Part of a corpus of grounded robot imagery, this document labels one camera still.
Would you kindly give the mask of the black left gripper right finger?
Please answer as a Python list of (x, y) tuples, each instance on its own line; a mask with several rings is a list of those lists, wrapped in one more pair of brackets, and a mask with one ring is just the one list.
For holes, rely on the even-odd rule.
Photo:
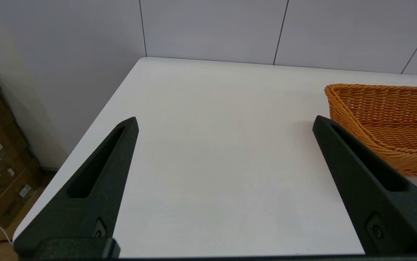
[(417, 255), (417, 186), (331, 119), (313, 134), (365, 253)]

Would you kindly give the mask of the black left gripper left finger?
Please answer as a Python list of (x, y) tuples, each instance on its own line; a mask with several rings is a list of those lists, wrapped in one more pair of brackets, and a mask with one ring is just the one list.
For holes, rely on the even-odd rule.
[(118, 256), (113, 231), (137, 142), (119, 123), (16, 238), (18, 256)]

